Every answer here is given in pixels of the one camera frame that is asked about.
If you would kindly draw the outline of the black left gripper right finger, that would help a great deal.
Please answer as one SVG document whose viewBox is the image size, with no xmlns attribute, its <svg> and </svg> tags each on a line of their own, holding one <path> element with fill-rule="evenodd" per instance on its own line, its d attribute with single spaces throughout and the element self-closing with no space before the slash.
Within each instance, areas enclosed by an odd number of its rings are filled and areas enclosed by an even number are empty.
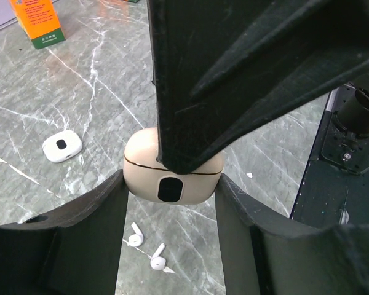
<svg viewBox="0 0 369 295">
<path fill-rule="evenodd" d="M 227 175 L 215 201 L 228 294 L 369 294 L 369 224 L 307 226 Z"/>
</svg>

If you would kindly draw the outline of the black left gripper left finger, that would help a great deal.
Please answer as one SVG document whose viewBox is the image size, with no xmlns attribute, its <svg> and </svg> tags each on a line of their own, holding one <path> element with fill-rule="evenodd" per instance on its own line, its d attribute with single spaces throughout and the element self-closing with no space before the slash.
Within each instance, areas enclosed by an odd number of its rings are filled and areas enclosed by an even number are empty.
<svg viewBox="0 0 369 295">
<path fill-rule="evenodd" d="M 129 191 L 119 170 L 21 224 L 0 226 L 0 294 L 114 294 Z"/>
</svg>

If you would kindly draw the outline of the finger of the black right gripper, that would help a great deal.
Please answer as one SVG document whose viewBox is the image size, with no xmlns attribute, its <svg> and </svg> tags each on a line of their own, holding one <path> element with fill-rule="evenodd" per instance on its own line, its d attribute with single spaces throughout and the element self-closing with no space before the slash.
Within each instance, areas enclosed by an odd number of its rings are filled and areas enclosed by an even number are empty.
<svg viewBox="0 0 369 295">
<path fill-rule="evenodd" d="M 369 72 L 369 1 L 148 1 L 157 160 L 188 174 Z"/>
</svg>

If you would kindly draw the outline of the beige earbud charging case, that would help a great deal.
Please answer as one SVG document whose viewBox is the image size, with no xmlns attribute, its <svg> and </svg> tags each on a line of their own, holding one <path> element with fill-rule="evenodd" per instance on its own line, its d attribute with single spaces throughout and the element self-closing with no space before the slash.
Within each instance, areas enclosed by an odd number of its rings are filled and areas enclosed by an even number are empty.
<svg viewBox="0 0 369 295">
<path fill-rule="evenodd" d="M 221 152 L 187 175 L 157 161 L 157 128 L 134 133 L 124 149 L 123 175 L 129 191 L 142 199 L 170 205 L 197 205 L 209 199 L 223 171 Z"/>
</svg>

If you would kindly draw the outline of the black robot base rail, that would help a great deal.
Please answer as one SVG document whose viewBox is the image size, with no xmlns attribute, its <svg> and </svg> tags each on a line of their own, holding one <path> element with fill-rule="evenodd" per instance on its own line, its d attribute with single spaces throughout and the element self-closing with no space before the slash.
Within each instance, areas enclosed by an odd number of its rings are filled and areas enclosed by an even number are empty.
<svg viewBox="0 0 369 295">
<path fill-rule="evenodd" d="M 290 217 L 369 224 L 369 74 L 329 93 Z"/>
</svg>

